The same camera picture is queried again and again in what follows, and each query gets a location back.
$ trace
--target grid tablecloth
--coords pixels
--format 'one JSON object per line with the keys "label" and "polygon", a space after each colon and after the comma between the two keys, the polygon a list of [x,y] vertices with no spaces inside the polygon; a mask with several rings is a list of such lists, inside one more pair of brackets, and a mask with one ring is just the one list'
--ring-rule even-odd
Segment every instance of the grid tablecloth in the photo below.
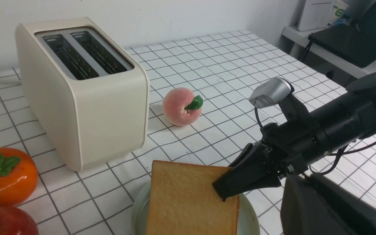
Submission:
{"label": "grid tablecloth", "polygon": [[[261,139],[252,105],[253,89],[271,77],[290,81],[309,111],[346,91],[255,34],[246,30],[213,34],[128,49],[150,78],[148,137],[141,149],[99,167],[69,170],[31,111],[21,85],[0,84],[0,146],[33,157],[39,184],[19,207],[38,223],[41,235],[131,234],[132,205],[150,180],[152,160],[227,166],[249,142]],[[21,78],[18,68],[1,77]],[[192,125],[172,126],[163,116],[162,100],[171,89],[187,87],[204,98],[203,115]],[[262,123],[285,122],[279,107],[259,110]],[[370,137],[351,144],[366,146]],[[313,167],[322,171],[334,157]],[[376,146],[344,156],[327,175],[376,207]],[[279,210],[283,188],[246,193],[260,222],[261,234],[282,233]]]}

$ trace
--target power cord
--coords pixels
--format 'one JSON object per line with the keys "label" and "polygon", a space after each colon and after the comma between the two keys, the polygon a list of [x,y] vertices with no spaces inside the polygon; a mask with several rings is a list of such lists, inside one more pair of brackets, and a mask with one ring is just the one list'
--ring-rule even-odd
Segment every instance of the power cord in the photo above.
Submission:
{"label": "power cord", "polygon": [[310,51],[311,45],[313,45],[313,42],[312,41],[308,42],[308,44],[305,47],[304,51],[298,57],[298,61],[304,62],[304,60],[306,60],[306,57],[308,55],[308,52]]}
{"label": "power cord", "polygon": [[371,143],[371,144],[369,144],[369,145],[367,145],[367,146],[365,146],[365,147],[362,147],[362,148],[359,148],[359,149],[355,149],[355,150],[352,150],[352,151],[347,151],[347,152],[345,152],[346,147],[348,147],[348,145],[346,145],[346,146],[340,148],[340,149],[337,151],[337,153],[329,154],[329,156],[336,156],[336,158],[335,158],[335,161],[333,162],[333,165],[332,165],[327,171],[324,171],[324,172],[316,172],[316,171],[313,170],[313,168],[312,168],[311,166],[309,166],[309,169],[310,169],[310,171],[311,171],[313,174],[327,175],[328,173],[332,172],[332,171],[336,168],[337,164],[339,163],[340,158],[341,158],[343,155],[351,154],[351,153],[357,153],[357,152],[359,152],[359,151],[362,151],[362,150],[368,149],[368,148],[374,146],[375,144],[376,144],[376,141],[373,142],[373,143]]}
{"label": "power cord", "polygon": [[368,148],[370,148],[370,147],[372,147],[372,146],[374,146],[374,145],[376,145],[376,141],[373,142],[373,143],[371,143],[371,144],[368,144],[367,146],[362,147],[362,148],[360,148],[360,149],[355,149],[355,150],[352,150],[352,151],[344,152],[343,155],[351,154],[351,153],[357,153],[357,152],[359,152],[359,151],[362,151],[362,150],[368,149]]}
{"label": "power cord", "polygon": [[333,165],[332,165],[327,171],[324,171],[324,172],[316,172],[316,171],[313,170],[313,168],[312,168],[311,166],[309,166],[310,171],[311,171],[313,174],[320,174],[320,175],[322,175],[322,176],[327,175],[328,173],[332,172],[332,171],[336,168],[337,164],[339,163],[339,160],[340,160],[340,158],[342,157],[343,152],[345,151],[346,147],[348,147],[348,145],[342,147],[341,149],[339,149],[339,150],[337,151],[335,161],[333,162]]}
{"label": "power cord", "polygon": [[262,123],[261,123],[261,120],[259,119],[259,114],[258,114],[258,108],[255,107],[255,116],[256,116],[256,121],[258,122],[258,125],[260,128],[262,128]]}

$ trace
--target white wall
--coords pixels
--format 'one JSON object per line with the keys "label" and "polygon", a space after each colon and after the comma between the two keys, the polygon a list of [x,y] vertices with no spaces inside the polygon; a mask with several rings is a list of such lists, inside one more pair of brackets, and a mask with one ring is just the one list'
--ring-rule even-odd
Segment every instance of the white wall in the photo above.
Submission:
{"label": "white wall", "polygon": [[367,11],[374,3],[376,0],[367,0],[367,6],[364,9],[364,12]]}
{"label": "white wall", "polygon": [[0,0],[0,68],[17,65],[20,22],[89,16],[124,47],[248,28],[277,46],[299,1]]}
{"label": "white wall", "polygon": [[360,17],[376,0],[341,0],[349,5],[346,10],[351,17]]}

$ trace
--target fake peach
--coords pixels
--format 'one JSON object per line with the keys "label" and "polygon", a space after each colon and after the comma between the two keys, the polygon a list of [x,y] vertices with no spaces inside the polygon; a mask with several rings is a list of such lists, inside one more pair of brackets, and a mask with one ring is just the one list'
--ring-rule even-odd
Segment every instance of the fake peach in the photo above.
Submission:
{"label": "fake peach", "polygon": [[185,87],[171,90],[163,99],[163,114],[177,126],[190,125],[201,115],[203,99]]}

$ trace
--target green plate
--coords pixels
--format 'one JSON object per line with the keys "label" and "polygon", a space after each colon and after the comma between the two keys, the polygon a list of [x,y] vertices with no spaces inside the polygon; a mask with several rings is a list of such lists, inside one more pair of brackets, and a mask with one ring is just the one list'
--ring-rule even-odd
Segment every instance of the green plate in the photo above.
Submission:
{"label": "green plate", "polygon": [[[145,235],[148,221],[150,199],[150,182],[137,195],[133,205],[132,230],[133,235]],[[259,222],[249,200],[241,194],[239,205],[239,218],[237,220],[237,235],[259,235]]]}

